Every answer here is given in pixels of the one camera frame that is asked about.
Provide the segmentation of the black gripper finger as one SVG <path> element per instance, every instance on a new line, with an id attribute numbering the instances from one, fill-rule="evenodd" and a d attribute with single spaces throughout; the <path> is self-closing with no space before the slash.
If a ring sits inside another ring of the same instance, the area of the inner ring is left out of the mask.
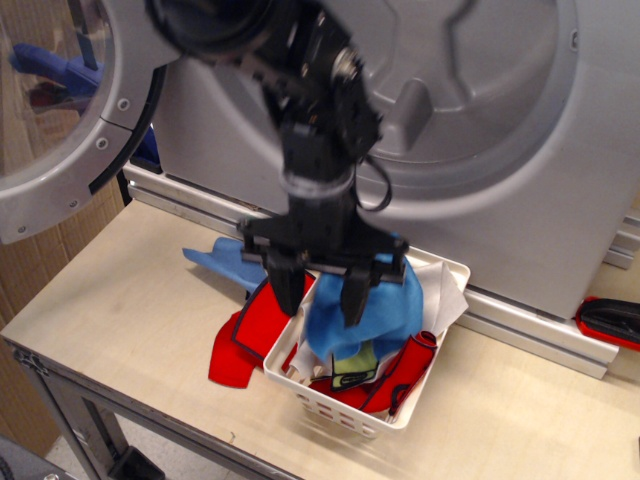
<path id="1" fill-rule="evenodd" d="M 340 295 L 340 306 L 346 328 L 357 326 L 368 302 L 369 292 L 380 282 L 380 275 L 363 267 L 347 271 Z"/>
<path id="2" fill-rule="evenodd" d="M 293 257 L 273 254 L 267 272 L 276 300 L 287 315 L 295 315 L 304 298 L 305 271 Z"/>

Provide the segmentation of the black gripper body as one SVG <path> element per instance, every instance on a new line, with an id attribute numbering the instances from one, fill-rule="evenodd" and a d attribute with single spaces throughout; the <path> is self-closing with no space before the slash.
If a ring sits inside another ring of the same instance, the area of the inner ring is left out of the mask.
<path id="1" fill-rule="evenodd" d="M 238 230 L 244 255 L 267 270 L 273 254 L 295 258 L 306 269 L 346 275 L 363 267 L 380 275 L 380 282 L 401 283 L 408 242 L 378 229 L 359 215 L 346 193 L 332 199 L 289 198 L 289 211 L 271 218 L 246 218 Z"/>

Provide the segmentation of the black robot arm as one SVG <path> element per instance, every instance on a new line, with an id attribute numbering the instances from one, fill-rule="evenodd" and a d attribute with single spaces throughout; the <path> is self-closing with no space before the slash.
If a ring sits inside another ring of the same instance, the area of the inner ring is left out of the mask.
<path id="1" fill-rule="evenodd" d="M 243 255 L 260 262 L 280 308 L 297 311 L 307 269 L 343 279 L 340 308 L 356 326 L 370 290 L 402 283 L 407 242 L 360 217 L 356 170 L 380 139 L 350 34 L 317 1 L 150 1 L 181 53 L 230 64 L 258 82 L 279 131 L 287 213 L 246 219 Z"/>

